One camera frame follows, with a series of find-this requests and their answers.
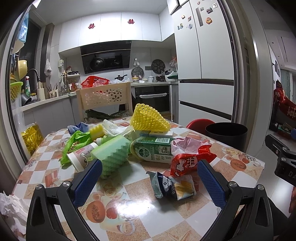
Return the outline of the black range hood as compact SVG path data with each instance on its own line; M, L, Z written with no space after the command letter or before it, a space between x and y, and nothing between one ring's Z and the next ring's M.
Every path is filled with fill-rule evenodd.
M132 41L111 41L80 47L85 74L130 67Z

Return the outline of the black pot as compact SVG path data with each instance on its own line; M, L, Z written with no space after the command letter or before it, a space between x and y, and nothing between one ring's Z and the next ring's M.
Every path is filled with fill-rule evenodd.
M27 96L25 93L21 94L21 102L22 102L22 106L27 105L28 103L30 103L32 101L32 98L30 96Z

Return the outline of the green plastic bag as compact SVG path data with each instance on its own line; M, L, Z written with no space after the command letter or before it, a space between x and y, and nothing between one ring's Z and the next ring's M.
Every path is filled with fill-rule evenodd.
M61 166L65 166L68 163L70 163L70 160L68 158L68 154L81 149L88 144L92 142L90 132L81 132L81 131L76 131L74 134L69 138L69 140L66 142L66 145L62 151L62 157L60 159L60 164Z

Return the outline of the green wavy sponge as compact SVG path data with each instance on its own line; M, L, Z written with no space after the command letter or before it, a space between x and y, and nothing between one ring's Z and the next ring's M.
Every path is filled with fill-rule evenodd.
M127 161L130 140L118 135L91 151L92 159L102 163L101 179L107 179L113 172Z

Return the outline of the blue snack bag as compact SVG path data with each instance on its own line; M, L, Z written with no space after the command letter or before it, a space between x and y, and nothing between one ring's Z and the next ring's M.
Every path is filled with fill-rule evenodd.
M165 176L159 172L147 171L156 198L163 197L182 200L196 195L195 184L191 175L181 177Z

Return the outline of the spray bottle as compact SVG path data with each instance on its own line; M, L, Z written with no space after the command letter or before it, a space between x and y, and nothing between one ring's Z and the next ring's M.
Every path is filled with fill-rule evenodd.
M30 77L25 77L26 85L25 85L25 94L30 97L31 96L31 90L30 90Z

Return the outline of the red plastic stool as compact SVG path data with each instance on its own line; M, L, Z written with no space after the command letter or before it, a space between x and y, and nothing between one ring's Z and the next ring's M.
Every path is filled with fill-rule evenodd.
M195 132L201 133L203 135L206 135L207 134L206 127L208 125L211 125L211 124L214 124L214 123L215 122L212 121L212 120L208 120L208 119L205 119L205 118L200 118L200 119L196 119L196 120L191 121L186 126L186 128L188 128L190 130L193 130Z

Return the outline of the light green drink bottle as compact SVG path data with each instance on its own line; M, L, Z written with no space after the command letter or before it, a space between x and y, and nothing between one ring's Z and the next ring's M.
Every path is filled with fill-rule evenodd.
M103 137L99 137L99 138L97 138L95 142L96 142L96 144L97 144L98 146L100 146L100 145L102 145L102 144L108 142L109 140L112 140L113 138L114 138L114 136L107 136L107 135L104 135Z

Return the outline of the red pink wrapper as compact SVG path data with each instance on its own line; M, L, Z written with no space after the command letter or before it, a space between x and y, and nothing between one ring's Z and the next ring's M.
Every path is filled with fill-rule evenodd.
M171 141L170 175L180 177L197 171L197 164L201 160L211 163L217 155L211 152L212 144L209 140L196 140L185 137L176 138Z

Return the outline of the blue white carton box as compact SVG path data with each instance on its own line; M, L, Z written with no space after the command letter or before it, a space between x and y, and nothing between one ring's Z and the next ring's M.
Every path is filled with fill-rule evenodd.
M160 132L160 131L137 131L137 134L141 137L164 137L173 138L173 132Z

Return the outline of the white red paper cup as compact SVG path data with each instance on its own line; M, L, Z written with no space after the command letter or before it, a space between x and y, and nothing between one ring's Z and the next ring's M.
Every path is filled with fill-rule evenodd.
M71 164L74 166L77 172L82 172L88 166L88 162L91 161L91 152L98 147L95 142L92 142L74 152L67 154Z

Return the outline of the white paper towel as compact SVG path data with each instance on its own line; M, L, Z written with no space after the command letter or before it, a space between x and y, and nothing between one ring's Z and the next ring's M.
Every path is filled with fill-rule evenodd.
M102 122L103 131L106 135L110 137L116 137L118 135L125 135L130 131L133 131L132 126L117 126L114 123L104 120Z

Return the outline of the dark green Dettol bottle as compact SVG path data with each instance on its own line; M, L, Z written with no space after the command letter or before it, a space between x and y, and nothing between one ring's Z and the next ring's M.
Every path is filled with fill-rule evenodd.
M139 137L130 144L131 153L140 160L170 164L174 158L171 153L172 138Z

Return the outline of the yellow wavy sponge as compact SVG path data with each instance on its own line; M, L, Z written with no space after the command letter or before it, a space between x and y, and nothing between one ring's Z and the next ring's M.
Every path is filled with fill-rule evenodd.
M98 124L96 126L93 126L89 129L90 137L94 141L97 138L102 138L105 135L104 128L102 124Z

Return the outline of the blue plastic bag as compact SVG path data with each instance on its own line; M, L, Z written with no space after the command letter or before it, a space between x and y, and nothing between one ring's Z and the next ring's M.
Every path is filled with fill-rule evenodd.
M73 135L76 131L81 131L83 133L86 133L89 131L89 125L81 122L78 125L69 125L67 126L68 132L70 135Z

